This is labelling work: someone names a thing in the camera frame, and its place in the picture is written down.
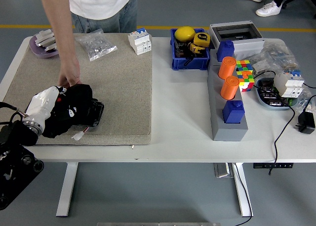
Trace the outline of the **person's right hand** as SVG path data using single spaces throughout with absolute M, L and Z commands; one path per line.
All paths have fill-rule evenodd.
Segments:
M 58 85 L 68 88 L 80 83 L 80 67 L 77 58 L 61 59 Z

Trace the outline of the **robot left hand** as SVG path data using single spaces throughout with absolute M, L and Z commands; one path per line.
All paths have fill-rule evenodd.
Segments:
M 24 120 L 33 121 L 43 126 L 51 115 L 58 95 L 65 94 L 66 91 L 67 89 L 64 87 L 51 86 L 34 95 L 28 105 L 27 117 Z

